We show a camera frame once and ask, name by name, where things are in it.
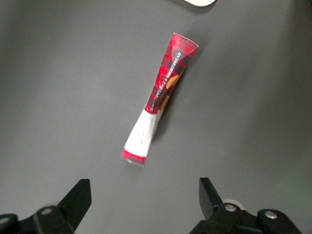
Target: red wrapper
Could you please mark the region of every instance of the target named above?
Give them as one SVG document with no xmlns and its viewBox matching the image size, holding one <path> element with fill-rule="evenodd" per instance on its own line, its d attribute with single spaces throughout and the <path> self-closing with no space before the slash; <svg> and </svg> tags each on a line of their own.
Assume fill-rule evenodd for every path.
<svg viewBox="0 0 312 234">
<path fill-rule="evenodd" d="M 163 110 L 197 48 L 198 45 L 186 37 L 176 33 L 172 35 L 152 93 L 124 146 L 123 159 L 144 165 Z"/>
</svg>

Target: dark gray surface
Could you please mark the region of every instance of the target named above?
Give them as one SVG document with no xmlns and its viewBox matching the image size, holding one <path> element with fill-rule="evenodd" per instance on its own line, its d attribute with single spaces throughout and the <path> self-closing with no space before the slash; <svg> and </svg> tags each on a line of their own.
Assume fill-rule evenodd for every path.
<svg viewBox="0 0 312 234">
<path fill-rule="evenodd" d="M 120 159 L 173 32 L 199 44 L 145 168 Z M 0 214 L 90 178 L 77 233 L 187 234 L 198 179 L 312 232 L 308 0 L 0 1 Z"/>
</svg>

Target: bolt head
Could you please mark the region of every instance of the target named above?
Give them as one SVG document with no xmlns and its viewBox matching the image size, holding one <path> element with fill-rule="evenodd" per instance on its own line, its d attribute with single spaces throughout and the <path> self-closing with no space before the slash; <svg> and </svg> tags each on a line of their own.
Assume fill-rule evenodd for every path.
<svg viewBox="0 0 312 234">
<path fill-rule="evenodd" d="M 264 213 L 264 215 L 270 219 L 276 219 L 277 218 L 277 214 L 275 214 L 274 212 L 272 211 L 266 211 Z"/>
<path fill-rule="evenodd" d="M 51 209 L 50 208 L 46 208 L 46 209 L 44 209 L 43 211 L 41 211 L 41 214 L 42 215 L 47 215 L 47 214 L 49 214 L 49 213 L 51 213 Z"/>
<path fill-rule="evenodd" d="M 227 204 L 227 205 L 225 206 L 225 209 L 226 209 L 227 211 L 229 211 L 229 212 L 234 212 L 234 211 L 236 211 L 236 207 L 233 206 L 233 205 L 231 205 L 231 204 Z"/>
</svg>

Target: red tartan wrapper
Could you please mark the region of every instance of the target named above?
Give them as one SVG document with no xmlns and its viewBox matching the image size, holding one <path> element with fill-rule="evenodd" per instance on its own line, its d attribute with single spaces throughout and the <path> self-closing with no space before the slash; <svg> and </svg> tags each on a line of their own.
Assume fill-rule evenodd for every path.
<svg viewBox="0 0 312 234">
<path fill-rule="evenodd" d="M 186 37 L 176 33 L 172 35 L 152 93 L 127 139 L 121 158 L 144 166 L 169 97 L 197 48 L 198 45 Z"/>
</svg>

